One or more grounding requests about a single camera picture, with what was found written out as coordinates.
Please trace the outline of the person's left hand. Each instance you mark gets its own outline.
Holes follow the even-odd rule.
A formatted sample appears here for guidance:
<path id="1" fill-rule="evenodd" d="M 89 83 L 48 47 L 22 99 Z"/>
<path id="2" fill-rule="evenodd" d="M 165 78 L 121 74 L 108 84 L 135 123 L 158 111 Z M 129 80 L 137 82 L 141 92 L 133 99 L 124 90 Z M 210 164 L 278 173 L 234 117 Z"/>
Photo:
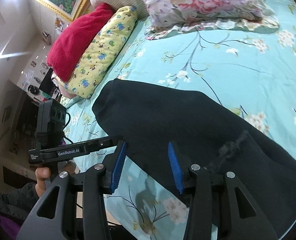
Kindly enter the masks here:
<path id="1" fill-rule="evenodd" d="M 76 169 L 76 164 L 74 162 L 68 162 L 66 163 L 60 171 L 67 171 L 70 174 L 73 174 Z M 51 170 L 48 167 L 39 166 L 35 170 L 35 176 L 36 176 L 36 185 L 35 185 L 35 191 L 38 195 L 38 197 L 41 197 L 43 193 L 46 191 L 46 179 L 51 177 Z"/>

